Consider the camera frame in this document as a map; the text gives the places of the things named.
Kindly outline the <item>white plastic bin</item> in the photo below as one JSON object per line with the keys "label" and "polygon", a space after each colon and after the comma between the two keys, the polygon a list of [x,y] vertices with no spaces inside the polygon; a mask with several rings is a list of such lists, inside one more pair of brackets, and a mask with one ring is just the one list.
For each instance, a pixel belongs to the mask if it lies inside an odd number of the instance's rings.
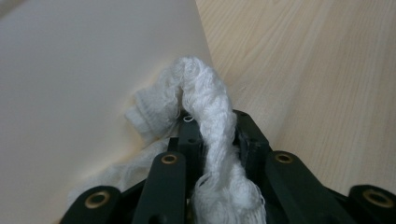
{"label": "white plastic bin", "polygon": [[195,0],[0,0],[0,224],[54,224],[132,155],[133,93],[186,55],[210,57]]}

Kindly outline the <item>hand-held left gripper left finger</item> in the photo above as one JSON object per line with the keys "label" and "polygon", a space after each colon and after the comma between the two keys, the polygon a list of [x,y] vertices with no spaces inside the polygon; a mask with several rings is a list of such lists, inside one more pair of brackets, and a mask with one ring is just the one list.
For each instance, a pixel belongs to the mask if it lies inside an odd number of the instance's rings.
{"label": "hand-held left gripper left finger", "polygon": [[197,121],[181,114],[177,137],[155,157],[132,224],[185,224],[188,200],[204,170],[204,141]]}

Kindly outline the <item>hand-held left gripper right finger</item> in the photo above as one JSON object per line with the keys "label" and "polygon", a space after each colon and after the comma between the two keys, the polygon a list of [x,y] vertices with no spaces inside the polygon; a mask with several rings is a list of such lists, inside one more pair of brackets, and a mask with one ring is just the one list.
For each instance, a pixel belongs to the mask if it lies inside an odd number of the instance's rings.
{"label": "hand-held left gripper right finger", "polygon": [[252,117],[235,112],[234,143],[247,178],[265,200],[267,224],[355,224],[353,217],[295,155],[272,150]]}

